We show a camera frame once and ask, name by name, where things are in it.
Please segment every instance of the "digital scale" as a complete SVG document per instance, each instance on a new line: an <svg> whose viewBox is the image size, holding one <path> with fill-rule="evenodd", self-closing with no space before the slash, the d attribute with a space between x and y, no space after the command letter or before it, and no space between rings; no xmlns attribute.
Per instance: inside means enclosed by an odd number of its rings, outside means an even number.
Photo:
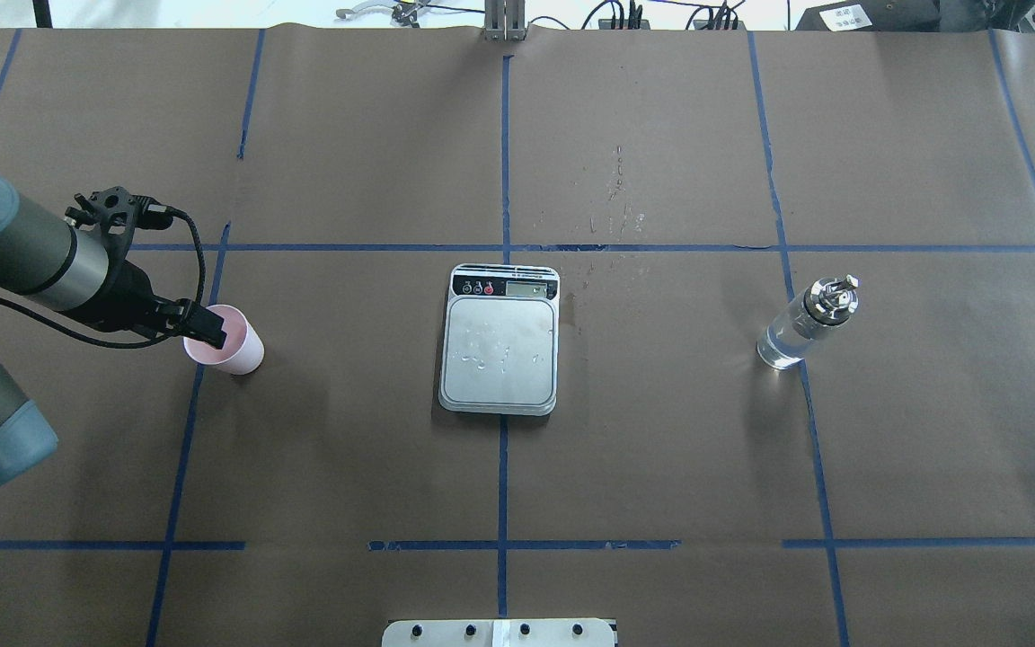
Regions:
<svg viewBox="0 0 1035 647"><path fill-rule="evenodd" d="M545 415L558 402L558 292L550 267L449 273L439 402L451 411Z"/></svg>

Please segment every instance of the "pink cup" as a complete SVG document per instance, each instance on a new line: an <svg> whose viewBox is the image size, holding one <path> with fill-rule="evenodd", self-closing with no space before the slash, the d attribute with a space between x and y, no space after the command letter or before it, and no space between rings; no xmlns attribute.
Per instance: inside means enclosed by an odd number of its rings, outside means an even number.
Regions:
<svg viewBox="0 0 1035 647"><path fill-rule="evenodd" d="M231 376L245 376L258 369L262 357L266 356L266 347L263 347L262 340L246 316L237 307L223 303L209 306L209 311L221 317L221 331L227 334L226 344L219 350L210 344L186 337L181 340L186 355L199 364L230 373Z"/></svg>

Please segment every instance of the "clear glass bottle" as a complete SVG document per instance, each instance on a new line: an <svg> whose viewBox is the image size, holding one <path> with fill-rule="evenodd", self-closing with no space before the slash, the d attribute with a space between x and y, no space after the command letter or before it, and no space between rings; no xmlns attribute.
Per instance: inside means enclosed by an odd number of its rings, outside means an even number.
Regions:
<svg viewBox="0 0 1035 647"><path fill-rule="evenodd" d="M757 355L782 372L797 364L819 341L849 321L857 312L855 275L821 278L793 298L757 341Z"/></svg>

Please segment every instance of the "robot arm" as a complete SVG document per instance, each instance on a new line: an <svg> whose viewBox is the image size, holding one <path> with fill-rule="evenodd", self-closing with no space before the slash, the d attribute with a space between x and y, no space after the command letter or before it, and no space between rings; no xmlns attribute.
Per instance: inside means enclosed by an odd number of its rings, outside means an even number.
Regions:
<svg viewBox="0 0 1035 647"><path fill-rule="evenodd" d="M112 347L181 335L221 348L221 318L197 300L154 295L145 271L126 261L136 229L166 229L175 217L194 229L188 216L122 187L75 201L80 208L66 209L71 226L0 179L0 288L95 330L131 330L149 340ZM37 407L0 365L0 484L57 444Z"/></svg>

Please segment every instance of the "wire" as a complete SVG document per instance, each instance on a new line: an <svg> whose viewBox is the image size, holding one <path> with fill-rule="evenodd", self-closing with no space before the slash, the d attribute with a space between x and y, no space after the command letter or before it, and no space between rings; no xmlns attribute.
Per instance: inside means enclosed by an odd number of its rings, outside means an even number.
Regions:
<svg viewBox="0 0 1035 647"><path fill-rule="evenodd" d="M559 25L563 26L563 28L569 29L569 25L564 24L562 21L559 21L558 18L555 18L555 17L536 17L536 18L531 18L531 20L529 21L529 24L534 24L534 22L537 22L537 21L554 21L556 24L559 24Z"/></svg>
<svg viewBox="0 0 1035 647"><path fill-rule="evenodd" d="M190 238L194 238L194 252L198 255L198 290L194 293L194 302L199 303L199 305L201 305L202 292L206 291L206 257L202 255L202 241L198 237L198 226L195 225L194 218L189 217L188 213L183 212L183 210L175 209L175 215L177 217L180 217L182 220L186 223L186 227L189 228L189 236ZM53 319L42 317L41 315L39 315L39 313L36 313L33 310L30 310L29 307L22 305L21 303L12 302L12 300L0 297L0 305L4 307L9 307L14 312L20 313L20 315L25 315L33 319L34 321L37 321L40 324L45 324L45 326L47 327L51 327L57 331L62 332L63 335L67 335L68 337L78 340L80 343L95 345L95 347L99 348L110 348L119 350L148 348L152 347L152 345L161 344L165 343L165 341L178 336L178 332L174 331L174 332L166 332L166 334L164 335L156 336L153 340L144 341L144 343L130 343L130 344L108 343L108 341L106 340L97 340L89 335L84 335L82 334L82 332L79 332L77 330L66 328L61 323L58 323L58 321L54 321ZM176 329L180 328L182 324L186 323L186 321L188 321L188 316L186 319L180 321L180 326L177 326Z"/></svg>
<svg viewBox="0 0 1035 647"><path fill-rule="evenodd" d="M624 7L624 4L621 4L619 0L602 0L596 7L593 7L593 10L590 12L590 16L586 17L586 22L583 22L582 28L586 29L587 26L589 25L589 22L590 22L591 18L601 7L604 7L604 5L607 5L607 4L613 4L617 8L617 13L615 13L615 16L613 16L613 17L610 17L610 26L616 25L617 22L625 20L625 7Z"/></svg>
<svg viewBox="0 0 1035 647"><path fill-rule="evenodd" d="M701 13L702 9L708 9L710 11L710 21L708 22L710 22L710 24L713 22L713 7L710 7L710 5L707 4L700 4L696 9L693 9L693 12L690 13L689 20L685 21L685 29L689 29L689 25L693 24L693 18L698 17L698 13Z"/></svg>
<svg viewBox="0 0 1035 647"><path fill-rule="evenodd" d="M702 29L719 31L737 29L737 12L734 10L734 7L731 7L729 3L722 0L721 5L718 7L718 18L716 18L716 21L713 20L712 16L710 16L710 21L708 21L707 24L702 25Z"/></svg>
<svg viewBox="0 0 1035 647"><path fill-rule="evenodd" d="M707 4L702 3L678 3L677 0L650 0L650 3L661 3L661 4L678 4L681 7L706 7Z"/></svg>
<svg viewBox="0 0 1035 647"><path fill-rule="evenodd" d="M410 0L398 0L398 4L405 4L406 7L412 7L414 3ZM449 16L449 13L484 13L484 9L468 9L465 7L444 7L442 4L421 4L418 6L419 10L422 9L445 9L447 13L440 13L443 17Z"/></svg>

